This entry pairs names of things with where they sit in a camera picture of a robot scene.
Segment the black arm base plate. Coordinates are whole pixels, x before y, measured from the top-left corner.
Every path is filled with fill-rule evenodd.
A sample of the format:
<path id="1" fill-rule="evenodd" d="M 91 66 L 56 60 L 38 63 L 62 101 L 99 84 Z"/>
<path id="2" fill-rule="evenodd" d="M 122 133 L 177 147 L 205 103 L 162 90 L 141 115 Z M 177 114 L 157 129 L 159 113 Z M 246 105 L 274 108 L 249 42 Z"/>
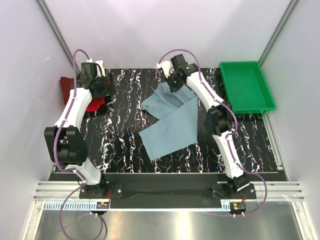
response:
<path id="1" fill-rule="evenodd" d="M 213 200 L 249 200 L 256 198 L 251 183 L 240 191 L 234 191 L 228 183 L 206 181 L 173 182 L 110 182 L 106 184 L 108 192 L 84 189 L 79 193 L 81 199 L 129 199 L 133 197 L 201 197 Z"/>

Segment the light blue t shirt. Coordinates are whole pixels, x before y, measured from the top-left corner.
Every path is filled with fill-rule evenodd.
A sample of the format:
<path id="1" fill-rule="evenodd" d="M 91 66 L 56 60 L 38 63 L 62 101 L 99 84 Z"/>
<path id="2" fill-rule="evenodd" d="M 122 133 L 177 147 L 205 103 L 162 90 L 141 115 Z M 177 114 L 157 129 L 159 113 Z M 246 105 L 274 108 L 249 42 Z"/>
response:
<path id="1" fill-rule="evenodd" d="M 186 86 L 171 92 L 168 83 L 158 84 L 141 109 L 157 119 L 139 132 L 151 161 L 197 142 L 199 100 Z"/>

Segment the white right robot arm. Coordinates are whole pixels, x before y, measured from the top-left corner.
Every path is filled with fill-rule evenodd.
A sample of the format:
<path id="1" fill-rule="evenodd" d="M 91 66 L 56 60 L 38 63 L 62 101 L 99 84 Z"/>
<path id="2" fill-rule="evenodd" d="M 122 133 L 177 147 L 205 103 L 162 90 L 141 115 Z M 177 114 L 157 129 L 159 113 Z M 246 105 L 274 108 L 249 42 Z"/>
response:
<path id="1" fill-rule="evenodd" d="M 250 182 L 241 166 L 233 142 L 233 135 L 237 130 L 233 129 L 235 114 L 232 111 L 232 104 L 218 96 L 205 80 L 200 68 L 195 63 L 189 64 L 182 54 L 172 57 L 169 61 L 158 63 L 157 68 L 163 70 L 171 92 L 177 92 L 184 86 L 189 87 L 204 105 L 206 109 L 204 127 L 219 148 L 227 177 L 227 184 L 219 195 L 239 198 Z"/>

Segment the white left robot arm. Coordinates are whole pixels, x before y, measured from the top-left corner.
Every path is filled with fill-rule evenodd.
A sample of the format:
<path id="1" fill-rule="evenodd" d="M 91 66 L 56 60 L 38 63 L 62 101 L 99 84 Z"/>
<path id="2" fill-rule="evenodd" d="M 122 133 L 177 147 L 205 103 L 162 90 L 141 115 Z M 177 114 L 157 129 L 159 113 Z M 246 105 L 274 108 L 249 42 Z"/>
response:
<path id="1" fill-rule="evenodd" d="M 81 123 L 92 100 L 111 96 L 113 75 L 106 73 L 103 60 L 87 60 L 69 86 L 69 97 L 62 115 L 53 127 L 46 127 L 44 138 L 51 161 L 63 171 L 82 180 L 82 193 L 88 198 L 104 198 L 108 186 L 102 172 L 89 159 L 89 151 L 81 135 Z"/>

